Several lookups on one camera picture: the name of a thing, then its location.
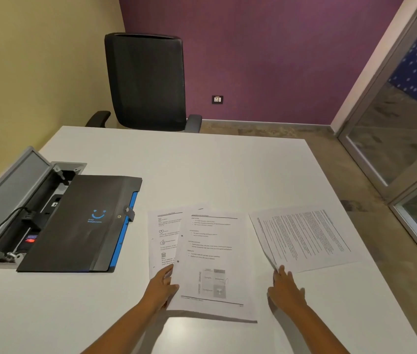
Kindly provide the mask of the person's left hand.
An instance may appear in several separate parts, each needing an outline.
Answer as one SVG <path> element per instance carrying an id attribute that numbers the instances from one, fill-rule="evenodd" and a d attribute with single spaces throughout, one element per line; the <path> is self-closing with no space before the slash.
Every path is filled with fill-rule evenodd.
<path id="1" fill-rule="evenodd" d="M 160 271 L 149 281 L 144 295 L 141 299 L 143 306 L 150 310 L 152 313 L 156 313 L 166 304 L 165 302 L 165 283 L 171 283 L 171 274 L 174 265 L 170 264 Z"/>

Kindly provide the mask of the person's right hand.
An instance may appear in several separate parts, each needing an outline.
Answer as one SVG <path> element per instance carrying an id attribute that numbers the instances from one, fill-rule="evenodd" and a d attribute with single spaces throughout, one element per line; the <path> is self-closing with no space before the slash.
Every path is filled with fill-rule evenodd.
<path id="1" fill-rule="evenodd" d="M 277 287 L 279 291 L 278 302 L 271 301 L 277 309 L 290 317 L 299 316 L 306 310 L 305 289 L 297 287 L 293 274 L 290 271 L 286 272 L 283 265 L 274 271 L 271 286 Z"/>

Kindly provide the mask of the printed paper with diagram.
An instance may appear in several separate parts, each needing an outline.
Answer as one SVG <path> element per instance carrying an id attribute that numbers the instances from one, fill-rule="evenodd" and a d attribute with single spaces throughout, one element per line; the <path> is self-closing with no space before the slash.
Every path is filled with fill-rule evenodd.
<path id="1" fill-rule="evenodd" d="M 167 309 L 178 315 L 256 323 L 245 213 L 192 209 L 184 215 Z"/>

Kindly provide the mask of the person's left forearm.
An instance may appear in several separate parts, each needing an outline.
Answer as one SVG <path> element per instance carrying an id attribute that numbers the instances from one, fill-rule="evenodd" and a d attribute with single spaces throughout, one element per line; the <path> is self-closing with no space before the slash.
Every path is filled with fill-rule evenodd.
<path id="1" fill-rule="evenodd" d="M 153 305 L 141 300 L 81 354 L 131 354 L 166 303 Z"/>

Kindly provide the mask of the person's right forearm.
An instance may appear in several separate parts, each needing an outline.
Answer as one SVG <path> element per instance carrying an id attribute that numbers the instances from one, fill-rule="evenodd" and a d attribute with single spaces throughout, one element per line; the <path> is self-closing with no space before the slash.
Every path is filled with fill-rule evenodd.
<path id="1" fill-rule="evenodd" d="M 298 306 L 288 316 L 299 330 L 311 354 L 350 354 L 308 305 Z"/>

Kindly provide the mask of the printed paper with icons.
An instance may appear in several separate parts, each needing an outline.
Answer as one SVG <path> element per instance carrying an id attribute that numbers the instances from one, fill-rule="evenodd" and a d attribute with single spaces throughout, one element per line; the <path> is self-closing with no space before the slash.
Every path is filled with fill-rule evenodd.
<path id="1" fill-rule="evenodd" d="M 176 256 L 178 234 L 186 212 L 208 208 L 207 203 L 159 209 L 148 212 L 149 278 L 172 264 Z"/>

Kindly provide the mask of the printed paper with dense text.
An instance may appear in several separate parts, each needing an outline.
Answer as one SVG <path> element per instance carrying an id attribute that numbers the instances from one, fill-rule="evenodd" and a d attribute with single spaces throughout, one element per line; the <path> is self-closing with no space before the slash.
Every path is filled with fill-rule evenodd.
<path id="1" fill-rule="evenodd" d="M 297 273 L 362 260 L 348 226 L 325 206 L 260 210 L 249 217 L 275 269 Z"/>

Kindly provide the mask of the black document folder blue edge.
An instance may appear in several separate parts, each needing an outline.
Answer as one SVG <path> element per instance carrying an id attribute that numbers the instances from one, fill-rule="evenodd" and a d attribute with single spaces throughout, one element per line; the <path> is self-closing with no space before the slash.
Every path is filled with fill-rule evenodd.
<path id="1" fill-rule="evenodd" d="M 142 178 L 76 175 L 18 273 L 112 273 Z"/>

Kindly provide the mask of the black power adapter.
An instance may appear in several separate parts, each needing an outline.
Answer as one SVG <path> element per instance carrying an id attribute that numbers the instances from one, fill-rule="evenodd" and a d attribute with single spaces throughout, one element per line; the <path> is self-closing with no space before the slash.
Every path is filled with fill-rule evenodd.
<path id="1" fill-rule="evenodd" d="M 48 215 L 32 211 L 23 215 L 21 221 L 24 225 L 28 226 L 31 231 L 40 232 L 46 226 Z"/>

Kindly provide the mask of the black mesh office chair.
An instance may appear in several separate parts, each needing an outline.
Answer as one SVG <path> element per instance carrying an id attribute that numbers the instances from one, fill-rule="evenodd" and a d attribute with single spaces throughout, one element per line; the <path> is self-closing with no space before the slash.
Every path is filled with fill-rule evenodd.
<path id="1" fill-rule="evenodd" d="M 186 113 L 183 43 L 160 34 L 104 37 L 114 113 L 124 128 L 199 133 L 202 116 Z"/>

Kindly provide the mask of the glass door with metal frame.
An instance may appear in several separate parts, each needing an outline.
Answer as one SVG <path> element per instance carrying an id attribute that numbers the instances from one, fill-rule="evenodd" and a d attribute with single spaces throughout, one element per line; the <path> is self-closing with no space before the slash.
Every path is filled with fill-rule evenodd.
<path id="1" fill-rule="evenodd" d="M 339 141 L 390 203 L 417 188 L 417 0 L 404 0 L 365 70 Z"/>

